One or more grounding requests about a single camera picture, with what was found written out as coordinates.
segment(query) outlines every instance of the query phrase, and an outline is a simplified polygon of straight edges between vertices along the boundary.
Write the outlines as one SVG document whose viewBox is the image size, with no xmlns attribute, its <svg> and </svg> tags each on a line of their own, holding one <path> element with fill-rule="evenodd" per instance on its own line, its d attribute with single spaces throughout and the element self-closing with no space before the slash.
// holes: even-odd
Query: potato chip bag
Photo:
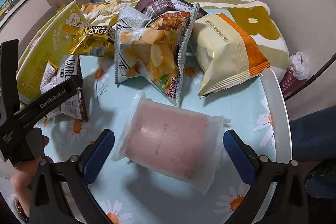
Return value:
<svg viewBox="0 0 336 224">
<path fill-rule="evenodd" d="M 77 31 L 67 54 L 97 57 L 114 56 L 115 31 L 111 27 L 90 26 Z"/>
<path fill-rule="evenodd" d="M 142 75 L 180 105 L 186 48 L 199 10 L 169 11 L 154 20 L 124 5 L 117 22 L 115 81 Z"/>
<path fill-rule="evenodd" d="M 204 71 L 200 97 L 238 85 L 269 68 L 253 38 L 225 14 L 196 20 L 189 46 Z"/>
</svg>

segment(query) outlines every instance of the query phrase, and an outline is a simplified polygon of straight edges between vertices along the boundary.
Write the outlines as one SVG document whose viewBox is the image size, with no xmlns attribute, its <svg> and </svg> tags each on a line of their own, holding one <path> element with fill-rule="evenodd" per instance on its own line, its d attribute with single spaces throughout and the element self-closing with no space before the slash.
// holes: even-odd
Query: metal screw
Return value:
<svg viewBox="0 0 336 224">
<path fill-rule="evenodd" d="M 43 165 L 46 165 L 47 163 L 47 160 L 46 159 L 42 159 L 40 160 L 40 165 L 43 166 Z"/>
<path fill-rule="evenodd" d="M 260 156 L 259 158 L 262 162 L 268 162 L 268 158 L 266 156 Z"/>
<path fill-rule="evenodd" d="M 299 163 L 298 163 L 296 160 L 292 160 L 292 161 L 291 161 L 291 164 L 292 164 L 293 166 L 298 166 L 298 165 L 299 165 Z"/>
<path fill-rule="evenodd" d="M 72 155 L 69 159 L 70 162 L 76 162 L 79 159 L 77 155 Z"/>
</svg>

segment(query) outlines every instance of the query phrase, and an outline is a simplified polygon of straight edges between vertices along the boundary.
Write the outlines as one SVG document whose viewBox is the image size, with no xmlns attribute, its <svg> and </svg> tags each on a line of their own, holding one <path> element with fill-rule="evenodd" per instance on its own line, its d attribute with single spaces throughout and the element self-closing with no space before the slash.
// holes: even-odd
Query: barcode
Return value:
<svg viewBox="0 0 336 224">
<path fill-rule="evenodd" d="M 105 47 L 101 46 L 101 47 L 97 47 L 97 48 L 93 48 L 92 50 L 89 50 L 88 55 L 89 56 L 101 56 L 104 55 L 105 53 Z"/>
</svg>

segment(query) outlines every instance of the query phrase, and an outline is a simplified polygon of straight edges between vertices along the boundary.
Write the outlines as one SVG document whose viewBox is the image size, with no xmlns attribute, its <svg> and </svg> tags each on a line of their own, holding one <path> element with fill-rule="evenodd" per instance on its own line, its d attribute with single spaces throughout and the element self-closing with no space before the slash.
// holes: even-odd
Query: pink container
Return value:
<svg viewBox="0 0 336 224">
<path fill-rule="evenodd" d="M 112 156 L 192 183 L 203 194 L 213 182 L 223 150 L 222 116 L 155 103 L 140 92 Z"/>
</svg>

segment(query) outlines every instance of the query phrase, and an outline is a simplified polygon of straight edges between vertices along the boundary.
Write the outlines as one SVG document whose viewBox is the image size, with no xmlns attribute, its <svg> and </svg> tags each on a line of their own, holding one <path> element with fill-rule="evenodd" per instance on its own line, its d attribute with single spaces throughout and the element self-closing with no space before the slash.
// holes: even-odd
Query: cream-colored snack bag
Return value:
<svg viewBox="0 0 336 224">
<path fill-rule="evenodd" d="M 238 85 L 269 68 L 252 37 L 224 14 L 196 20 L 189 45 L 204 71 L 200 97 Z"/>
</svg>

